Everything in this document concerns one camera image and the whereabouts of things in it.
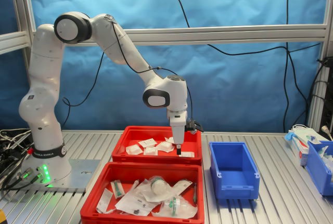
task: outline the red plastic bin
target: red plastic bin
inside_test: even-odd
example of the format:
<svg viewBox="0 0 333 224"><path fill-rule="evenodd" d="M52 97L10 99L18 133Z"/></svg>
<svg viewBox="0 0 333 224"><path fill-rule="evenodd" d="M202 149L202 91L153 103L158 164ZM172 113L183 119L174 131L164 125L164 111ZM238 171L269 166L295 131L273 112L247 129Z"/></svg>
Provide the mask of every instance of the red plastic bin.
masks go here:
<svg viewBox="0 0 333 224"><path fill-rule="evenodd" d="M156 127L156 126L128 126L121 135L116 147L112 153L114 162L133 162L133 163L165 163L165 164L194 164L201 165L201 132L196 132L192 135L190 132L185 132L182 151L194 152L195 157L179 157L177 150L166 153L158 151L158 155L128 155L126 147L137 144L143 150L143 147L138 143L142 140L153 138L157 144L165 141L165 137L172 137L171 127Z"/></svg>
<svg viewBox="0 0 333 224"><path fill-rule="evenodd" d="M148 216L121 215L119 210L110 214L99 214L96 211L98 201L107 188L112 192L110 182L120 180L125 193L129 191L133 182L137 179L140 183L144 179L152 176L162 176L170 186L175 185L179 180L188 179L197 183L197 199L198 212L191 219L177 219L166 217L153 217L151 213ZM193 206L194 184L187 188L181 196L185 198ZM114 209L119 199L112 196L107 210ZM159 212L160 205L152 211ZM107 163L99 175L92 191L81 209L82 224L179 224L192 223L204 224L204 208L203 208L203 184L202 184L202 168L197 165L181 165L181 164L149 164L149 163Z"/></svg>

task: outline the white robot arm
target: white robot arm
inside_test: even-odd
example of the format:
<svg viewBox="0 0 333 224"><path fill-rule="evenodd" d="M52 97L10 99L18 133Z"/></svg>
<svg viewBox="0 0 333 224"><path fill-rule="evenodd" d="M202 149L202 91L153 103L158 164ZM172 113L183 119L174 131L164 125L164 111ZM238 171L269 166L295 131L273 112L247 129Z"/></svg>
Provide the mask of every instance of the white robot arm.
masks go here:
<svg viewBox="0 0 333 224"><path fill-rule="evenodd" d="M101 14L89 18L80 12L68 12L59 16L54 26L44 24L38 27L30 58L30 90L19 107L34 140L33 156L22 164L22 170L32 168L39 171L41 184L62 179L71 170L54 107L59 98L64 48L66 44L87 39L94 40L113 62L128 64L138 73L146 86L144 103L150 108L167 108L177 153L181 152L187 119L185 80L178 75L161 78L151 70L112 16Z"/></svg>

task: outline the metal table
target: metal table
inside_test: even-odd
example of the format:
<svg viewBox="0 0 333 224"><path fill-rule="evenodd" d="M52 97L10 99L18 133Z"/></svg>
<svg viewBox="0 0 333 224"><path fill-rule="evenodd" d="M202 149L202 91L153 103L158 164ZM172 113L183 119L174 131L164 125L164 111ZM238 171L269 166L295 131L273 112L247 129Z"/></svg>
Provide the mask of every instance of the metal table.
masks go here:
<svg viewBox="0 0 333 224"><path fill-rule="evenodd" d="M111 153L122 131L64 131L72 159L112 161ZM259 198L216 200L209 172L210 141L243 141L260 171ZM205 221L208 224L331 223L333 197L322 197L307 171L297 165L282 134L204 133L202 135ZM8 223L80 223L80 209L88 193L20 190L0 201Z"/></svg>

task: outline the cardboard box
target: cardboard box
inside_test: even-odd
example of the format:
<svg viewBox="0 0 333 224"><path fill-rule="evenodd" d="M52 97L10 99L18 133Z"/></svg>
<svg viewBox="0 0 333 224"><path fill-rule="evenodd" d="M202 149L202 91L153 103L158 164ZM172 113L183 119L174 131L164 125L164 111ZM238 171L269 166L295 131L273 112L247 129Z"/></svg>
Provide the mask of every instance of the cardboard box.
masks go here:
<svg viewBox="0 0 333 224"><path fill-rule="evenodd" d="M298 158L300 165L305 166L308 161L308 144L302 142L297 137L292 137L292 139L287 142L289 143L294 155Z"/></svg>

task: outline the blue storage box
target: blue storage box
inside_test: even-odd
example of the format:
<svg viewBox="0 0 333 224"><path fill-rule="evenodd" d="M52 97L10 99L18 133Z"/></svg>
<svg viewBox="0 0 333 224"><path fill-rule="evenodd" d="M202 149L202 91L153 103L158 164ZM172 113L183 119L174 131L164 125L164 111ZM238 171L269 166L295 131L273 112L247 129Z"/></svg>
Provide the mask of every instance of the blue storage box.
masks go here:
<svg viewBox="0 0 333 224"><path fill-rule="evenodd" d="M332 173L318 155L318 151L325 146L328 146L325 153L333 155L333 142L321 141L321 144L308 142L308 144L309 154L306 169L321 195L333 195Z"/></svg>
<svg viewBox="0 0 333 224"><path fill-rule="evenodd" d="M216 198L257 199L260 175L244 142L210 142Z"/></svg>

